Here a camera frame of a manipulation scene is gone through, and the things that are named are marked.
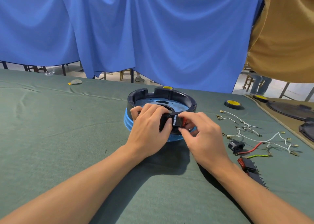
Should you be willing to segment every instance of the yellow-green wire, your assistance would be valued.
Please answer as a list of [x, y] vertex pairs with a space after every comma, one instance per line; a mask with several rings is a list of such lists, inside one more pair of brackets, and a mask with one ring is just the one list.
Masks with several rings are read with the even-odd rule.
[[253, 157], [257, 157], [257, 156], [261, 156], [261, 157], [269, 157], [269, 155], [252, 155], [249, 157], [246, 157], [247, 159], [253, 158]]

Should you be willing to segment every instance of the red wire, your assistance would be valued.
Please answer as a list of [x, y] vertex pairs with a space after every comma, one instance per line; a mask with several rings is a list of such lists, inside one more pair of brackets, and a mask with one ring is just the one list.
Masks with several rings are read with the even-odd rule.
[[244, 151], [244, 152], [239, 152], [238, 154], [246, 154], [246, 153], [250, 153], [250, 152], [252, 152], [252, 151], [254, 151], [254, 150], [256, 150], [257, 149], [257, 147], [259, 147], [261, 144], [263, 144], [263, 142], [260, 142], [260, 143], [258, 143], [252, 150], [250, 150], [250, 151]]

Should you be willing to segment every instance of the person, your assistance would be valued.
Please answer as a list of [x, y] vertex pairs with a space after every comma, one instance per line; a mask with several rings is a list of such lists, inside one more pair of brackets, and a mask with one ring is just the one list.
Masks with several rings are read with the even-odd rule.
[[250, 76], [255, 79], [253, 86], [251, 88], [251, 91], [250, 91], [250, 95], [252, 95], [252, 96], [253, 95], [262, 95], [263, 96], [266, 93], [268, 86], [271, 83], [272, 79], [265, 77], [265, 76], [261, 76], [253, 70], [250, 71]]
[[141, 77], [141, 74], [140, 74], [139, 72], [136, 72], [135, 81], [136, 81], [136, 82], [144, 82], [145, 79], [143, 79], [143, 78]]
[[[133, 108], [134, 125], [125, 145], [99, 163], [19, 207], [0, 220], [0, 224], [89, 223], [122, 178], [167, 142], [172, 130], [170, 119], [159, 132], [160, 118], [167, 112], [166, 108], [156, 104]], [[204, 113], [182, 112], [178, 116], [188, 119], [185, 128], [180, 128], [180, 131], [194, 159], [221, 183], [253, 223], [314, 223], [234, 164], [228, 158], [220, 127]], [[188, 129], [194, 126], [197, 129], [189, 133]], [[254, 198], [243, 195], [243, 190], [254, 194]]]

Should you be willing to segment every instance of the shoe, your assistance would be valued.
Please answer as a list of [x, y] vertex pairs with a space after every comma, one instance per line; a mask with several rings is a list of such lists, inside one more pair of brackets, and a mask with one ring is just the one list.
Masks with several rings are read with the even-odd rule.
[[135, 81], [136, 81], [136, 82], [144, 82], [145, 79], [143, 79], [141, 76], [139, 76], [139, 77], [136, 77], [136, 78], [135, 78]]

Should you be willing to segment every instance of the yellow label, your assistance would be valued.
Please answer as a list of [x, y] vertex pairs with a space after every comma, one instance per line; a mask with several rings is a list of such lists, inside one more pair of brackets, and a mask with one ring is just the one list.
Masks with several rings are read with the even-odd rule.
[[227, 100], [227, 103], [231, 104], [231, 105], [236, 105], [239, 106], [240, 103], [236, 102], [236, 101], [232, 101], [232, 100]]
[[265, 99], [265, 100], [267, 100], [267, 98], [266, 97], [264, 97], [264, 96], [261, 96], [261, 95], [255, 95], [256, 97], [258, 97], [258, 98], [261, 98], [261, 99]]

